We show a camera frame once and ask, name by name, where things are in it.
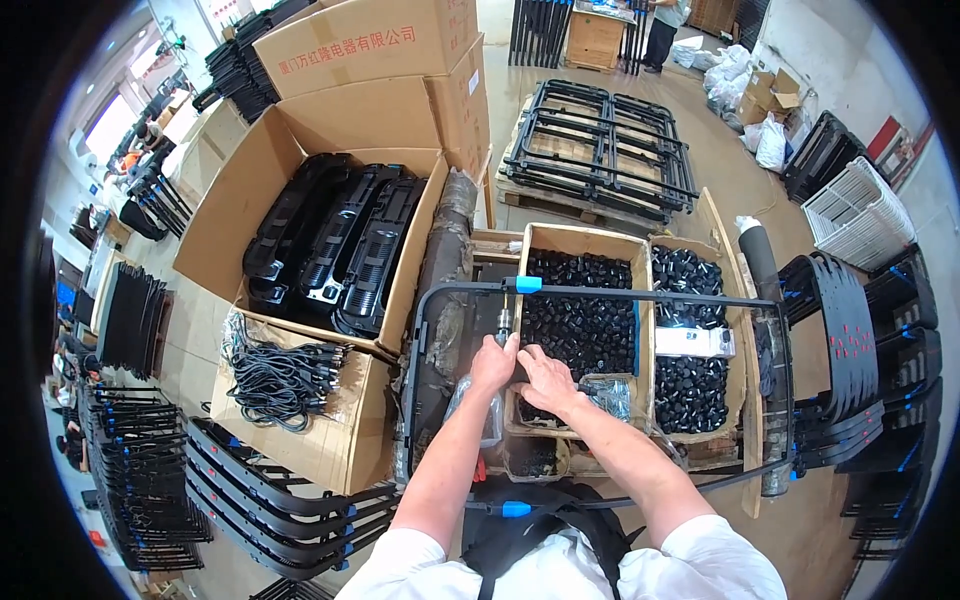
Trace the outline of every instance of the white sleeve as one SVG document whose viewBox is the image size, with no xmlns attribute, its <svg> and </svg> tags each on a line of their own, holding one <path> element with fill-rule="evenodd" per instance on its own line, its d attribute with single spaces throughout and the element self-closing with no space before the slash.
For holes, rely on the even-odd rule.
<svg viewBox="0 0 960 600">
<path fill-rule="evenodd" d="M 686 578 L 690 585 L 724 598 L 786 600 L 773 564 L 721 516 L 692 518 L 666 537 L 659 553 L 653 552 L 659 555 L 653 562 L 666 571 L 666 579 Z"/>
<path fill-rule="evenodd" d="M 380 536 L 367 562 L 337 594 L 337 600 L 379 600 L 394 597 L 394 591 L 414 574 L 446 561 L 444 549 L 416 529 L 391 529 Z"/>
</svg>

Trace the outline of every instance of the white label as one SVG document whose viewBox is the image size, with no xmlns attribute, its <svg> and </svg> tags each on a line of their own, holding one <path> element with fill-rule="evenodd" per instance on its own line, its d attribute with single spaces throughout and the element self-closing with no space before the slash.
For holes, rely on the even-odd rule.
<svg viewBox="0 0 960 600">
<path fill-rule="evenodd" d="M 473 71 L 473 77 L 470 78 L 470 81 L 467 84 L 469 88 L 468 96 L 473 95 L 473 90 L 476 89 L 478 85 L 480 85 L 480 69 Z"/>
</svg>

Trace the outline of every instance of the white wire rack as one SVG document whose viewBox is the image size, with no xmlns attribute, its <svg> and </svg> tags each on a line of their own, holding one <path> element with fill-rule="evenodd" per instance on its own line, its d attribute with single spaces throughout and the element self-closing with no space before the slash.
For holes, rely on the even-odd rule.
<svg viewBox="0 0 960 600">
<path fill-rule="evenodd" d="M 801 208 L 813 245 L 865 271 L 887 262 L 917 238 L 897 194 L 858 156 Z"/>
</svg>

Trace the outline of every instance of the hand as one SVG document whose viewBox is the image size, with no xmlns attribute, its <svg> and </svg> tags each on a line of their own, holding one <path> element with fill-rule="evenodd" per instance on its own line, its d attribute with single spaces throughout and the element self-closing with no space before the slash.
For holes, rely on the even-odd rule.
<svg viewBox="0 0 960 600">
<path fill-rule="evenodd" d="M 577 392 L 570 368 L 544 354 L 540 346 L 525 346 L 516 360 L 527 371 L 530 383 L 515 383 L 510 389 L 537 408 L 559 415 L 564 409 L 590 404 L 586 394 Z"/>
<path fill-rule="evenodd" d="M 483 346 L 473 356 L 470 367 L 470 387 L 480 386 L 495 392 L 507 385 L 516 369 L 516 351 L 520 348 L 520 334 L 511 333 L 501 348 L 493 336 L 484 336 Z"/>
</svg>

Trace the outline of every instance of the black power cord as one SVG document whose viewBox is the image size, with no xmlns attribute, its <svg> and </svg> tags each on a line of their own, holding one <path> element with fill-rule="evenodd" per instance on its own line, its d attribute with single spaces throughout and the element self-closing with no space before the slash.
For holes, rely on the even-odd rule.
<svg viewBox="0 0 960 600">
<path fill-rule="evenodd" d="M 304 344 L 281 348 L 253 340 L 247 320 L 239 313 L 228 317 L 231 334 L 224 342 L 236 384 L 227 396 L 240 405 L 249 422 L 279 425 L 294 433 L 306 429 L 310 416 L 326 413 L 327 396 L 340 388 L 340 369 L 351 345 Z"/>
</svg>

